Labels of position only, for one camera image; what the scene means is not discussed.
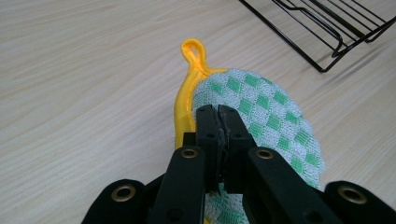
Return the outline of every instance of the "yellow hanging loop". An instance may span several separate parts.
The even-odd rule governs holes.
[[[192,115],[192,95],[198,83],[213,73],[223,73],[225,68],[208,68],[204,45],[195,38],[185,40],[181,44],[181,53],[190,68],[184,79],[175,101],[175,147],[183,145],[183,134],[195,132],[195,120]]]

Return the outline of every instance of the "table surface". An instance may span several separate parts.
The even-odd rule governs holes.
[[[209,66],[289,93],[321,144],[322,186],[351,181],[395,209],[395,36],[321,74],[238,1],[0,1],[0,220],[79,223],[108,184],[161,175],[188,37]]]

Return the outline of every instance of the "wire rack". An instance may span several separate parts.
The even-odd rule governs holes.
[[[326,51],[319,50],[321,53],[324,52],[324,56],[319,57],[320,60],[326,56],[332,59],[322,67],[318,63],[320,60],[314,60],[307,53],[309,49],[312,51],[311,44],[300,45],[296,43],[289,35],[282,32],[281,29],[259,12],[265,11],[262,9],[263,7],[269,8],[266,10],[267,12],[270,11],[271,5],[265,5],[264,2],[260,2],[256,3],[258,7],[254,7],[245,0],[239,1],[321,73],[328,72],[340,59],[360,43],[375,41],[396,22],[396,17],[393,15],[391,15],[393,18],[386,21],[355,0],[272,0],[273,4],[283,11],[283,13],[277,13],[277,16],[279,16],[278,14],[283,14],[280,16],[289,15],[294,22],[297,22],[296,24],[300,26],[299,28],[303,28],[299,29],[297,33],[310,35],[309,38],[314,37],[316,42],[326,49]]]

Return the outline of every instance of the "green and white checkered fabric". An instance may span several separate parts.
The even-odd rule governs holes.
[[[319,143],[300,108],[280,86],[259,74],[229,69],[199,83],[193,113],[202,105],[236,109],[258,146],[278,151],[308,185],[319,188],[324,171]],[[225,192],[206,197],[205,217],[211,223],[248,223],[241,195]]]

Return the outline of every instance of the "pot holder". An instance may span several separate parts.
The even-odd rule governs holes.
[[[181,45],[190,68],[175,102],[176,148],[183,133],[195,132],[195,110],[203,105],[227,105],[236,109],[257,146],[279,152],[310,186],[319,188],[324,171],[320,146],[300,108],[274,82],[239,69],[208,68],[205,47],[194,38]],[[242,195],[206,194],[205,222],[248,223]]]

